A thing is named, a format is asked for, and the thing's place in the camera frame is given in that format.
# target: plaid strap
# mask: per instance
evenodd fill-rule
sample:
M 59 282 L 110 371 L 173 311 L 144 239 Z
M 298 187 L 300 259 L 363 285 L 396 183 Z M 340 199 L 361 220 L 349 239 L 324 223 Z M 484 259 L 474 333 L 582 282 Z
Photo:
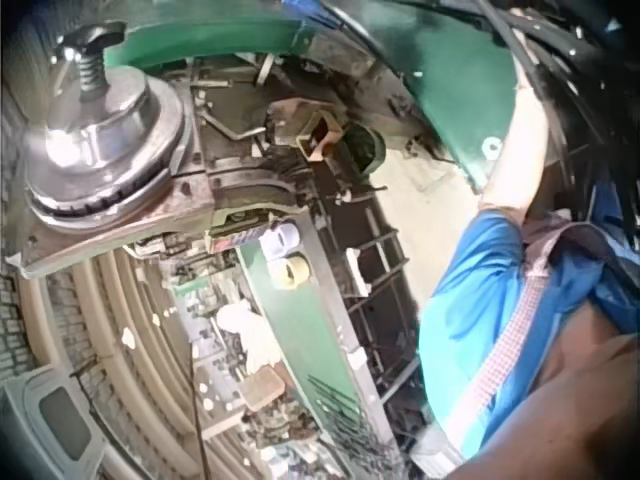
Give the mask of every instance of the plaid strap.
M 527 248 L 526 259 L 530 268 L 525 273 L 525 286 L 518 299 L 516 309 L 493 349 L 458 398 L 449 417 L 444 422 L 444 431 L 456 448 L 461 448 L 467 432 L 478 416 L 487 408 L 520 358 L 538 305 L 549 283 L 549 255 L 561 236 L 572 229 L 582 230 L 585 227 L 590 230 L 588 227 L 591 226 L 586 224 L 562 225 Z M 589 250 L 598 250 L 597 241 L 587 243 L 585 246 Z

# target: screw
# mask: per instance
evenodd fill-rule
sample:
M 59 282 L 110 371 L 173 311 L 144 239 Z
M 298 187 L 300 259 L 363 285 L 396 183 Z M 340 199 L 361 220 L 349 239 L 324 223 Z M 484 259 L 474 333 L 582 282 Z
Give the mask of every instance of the screw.
M 107 91 L 104 73 L 104 49 L 124 41 L 124 22 L 86 25 L 65 35 L 59 42 L 62 51 L 73 51 L 80 76 L 81 98 L 92 100 Z

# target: blue shirt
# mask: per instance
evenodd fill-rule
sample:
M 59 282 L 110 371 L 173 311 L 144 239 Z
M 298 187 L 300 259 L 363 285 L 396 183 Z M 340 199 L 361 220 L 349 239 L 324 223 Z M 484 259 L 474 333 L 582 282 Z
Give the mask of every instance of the blue shirt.
M 427 398 L 442 424 L 505 328 L 524 288 L 520 228 L 487 210 L 462 235 L 453 260 L 422 312 L 419 354 Z M 591 299 L 621 333 L 638 331 L 637 298 L 602 261 L 559 243 L 549 287 L 522 353 L 461 446 L 472 457 L 526 398 L 569 315 Z

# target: black hose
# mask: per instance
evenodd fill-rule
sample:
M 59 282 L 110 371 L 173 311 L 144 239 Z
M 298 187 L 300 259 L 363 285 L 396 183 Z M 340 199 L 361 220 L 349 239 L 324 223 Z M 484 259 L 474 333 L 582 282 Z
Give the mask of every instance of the black hose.
M 507 44 L 507 47 L 509 47 L 513 56 L 516 57 L 518 62 L 520 62 L 520 65 L 522 65 L 522 69 L 527 75 L 527 79 L 538 97 L 538 100 L 543 103 L 548 101 L 548 89 L 546 88 L 545 82 L 542 80 L 539 67 L 533 63 L 533 60 L 531 60 L 531 57 L 524 48 L 524 45 L 520 43 L 520 40 L 518 40 L 518 37 L 516 37 L 516 34 L 513 32 L 509 24 L 498 13 L 498 10 L 487 0 L 475 0 L 475 2 L 491 26 L 496 30 L 496 32 L 498 32 L 504 43 Z

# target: black handle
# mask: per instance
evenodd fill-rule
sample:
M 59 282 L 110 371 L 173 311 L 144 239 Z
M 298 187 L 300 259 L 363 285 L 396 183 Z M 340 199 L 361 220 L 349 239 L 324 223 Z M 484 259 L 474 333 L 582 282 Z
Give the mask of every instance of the black handle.
M 105 48 L 124 42 L 125 22 L 85 25 L 62 37 L 60 48 L 70 48 L 80 56 L 100 55 Z

